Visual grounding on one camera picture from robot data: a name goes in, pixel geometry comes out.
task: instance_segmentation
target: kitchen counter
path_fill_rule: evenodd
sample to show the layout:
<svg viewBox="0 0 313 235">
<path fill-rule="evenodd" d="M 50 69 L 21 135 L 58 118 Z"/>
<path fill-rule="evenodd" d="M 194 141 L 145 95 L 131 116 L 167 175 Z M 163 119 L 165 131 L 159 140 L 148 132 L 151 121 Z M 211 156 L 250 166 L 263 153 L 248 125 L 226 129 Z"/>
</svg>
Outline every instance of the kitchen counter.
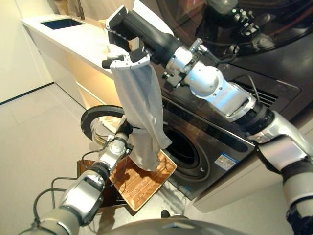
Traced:
<svg viewBox="0 0 313 235">
<path fill-rule="evenodd" d="M 73 19 L 82 24 L 59 29 L 44 22 Z M 37 46 L 52 79 L 84 108 L 111 104 L 121 106 L 110 69 L 102 68 L 108 54 L 108 37 L 90 20 L 71 16 L 44 15 L 21 19 Z M 110 53 L 119 47 L 110 46 Z"/>
<path fill-rule="evenodd" d="M 51 29 L 41 22 L 72 18 L 83 24 L 60 29 Z M 45 15 L 21 19 L 23 25 L 56 44 L 65 51 L 79 57 L 81 60 L 111 77 L 111 70 L 104 69 L 101 63 L 106 59 L 106 44 L 108 40 L 104 31 L 89 23 L 77 20 L 70 16 Z"/>
</svg>

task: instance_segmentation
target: washing machine vent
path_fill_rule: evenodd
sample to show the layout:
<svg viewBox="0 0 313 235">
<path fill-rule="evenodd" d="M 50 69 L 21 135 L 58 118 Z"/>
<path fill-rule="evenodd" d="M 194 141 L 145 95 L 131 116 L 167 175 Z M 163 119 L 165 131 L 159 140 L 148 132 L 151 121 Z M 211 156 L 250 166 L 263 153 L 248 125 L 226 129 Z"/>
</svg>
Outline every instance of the washing machine vent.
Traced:
<svg viewBox="0 0 313 235">
<path fill-rule="evenodd" d="M 251 86 L 248 86 L 246 84 L 243 84 L 241 82 L 237 82 L 235 81 L 235 83 L 237 83 L 239 86 L 241 86 L 243 89 L 245 89 L 247 92 L 249 92 L 251 95 L 253 95 L 255 97 L 255 93 L 254 90 Z M 261 91 L 259 89 L 257 89 L 259 97 L 260 97 L 260 101 L 261 103 L 263 103 L 266 107 L 270 107 L 276 100 L 277 100 L 277 96 L 273 95 L 273 94 L 269 94 L 267 92 Z"/>
</svg>

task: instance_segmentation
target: wall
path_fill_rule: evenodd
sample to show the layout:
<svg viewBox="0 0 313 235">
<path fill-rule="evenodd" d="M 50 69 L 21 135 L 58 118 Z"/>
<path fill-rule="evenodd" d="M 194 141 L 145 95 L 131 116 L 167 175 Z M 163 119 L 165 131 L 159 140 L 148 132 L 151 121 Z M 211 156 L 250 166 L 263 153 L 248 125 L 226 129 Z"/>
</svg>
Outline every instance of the wall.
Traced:
<svg viewBox="0 0 313 235">
<path fill-rule="evenodd" d="M 81 0 L 86 17 L 102 20 L 107 19 L 119 6 L 124 5 L 128 9 L 134 6 L 134 0 Z M 76 12 L 77 0 L 68 0 L 70 12 Z"/>
<path fill-rule="evenodd" d="M 15 0 L 22 17 L 58 14 L 54 0 Z"/>
<path fill-rule="evenodd" d="M 20 18 L 14 0 L 1 0 L 0 102 L 52 82 Z"/>
</svg>

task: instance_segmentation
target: sink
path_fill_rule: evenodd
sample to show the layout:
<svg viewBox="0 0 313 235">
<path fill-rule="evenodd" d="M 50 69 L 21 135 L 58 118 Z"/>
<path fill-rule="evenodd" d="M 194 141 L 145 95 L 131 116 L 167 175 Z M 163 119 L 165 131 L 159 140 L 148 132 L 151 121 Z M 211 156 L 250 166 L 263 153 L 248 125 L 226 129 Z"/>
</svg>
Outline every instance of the sink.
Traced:
<svg viewBox="0 0 313 235">
<path fill-rule="evenodd" d="M 75 21 L 72 18 L 61 19 L 61 20 L 56 20 L 56 21 L 41 22 L 41 23 L 52 29 L 67 28 L 67 27 L 84 24 L 79 21 Z"/>
</svg>

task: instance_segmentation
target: washing machine drum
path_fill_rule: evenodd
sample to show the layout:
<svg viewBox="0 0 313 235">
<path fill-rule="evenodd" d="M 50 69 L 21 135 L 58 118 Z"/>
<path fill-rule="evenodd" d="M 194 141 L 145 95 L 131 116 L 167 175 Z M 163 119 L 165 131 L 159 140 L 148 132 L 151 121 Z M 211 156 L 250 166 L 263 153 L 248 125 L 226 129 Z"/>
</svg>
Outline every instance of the washing machine drum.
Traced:
<svg viewBox="0 0 313 235">
<path fill-rule="evenodd" d="M 180 130 L 164 125 L 164 133 L 173 142 L 165 152 L 176 163 L 176 174 L 190 179 L 205 179 L 209 175 L 209 163 L 205 153 L 195 141 Z"/>
</svg>

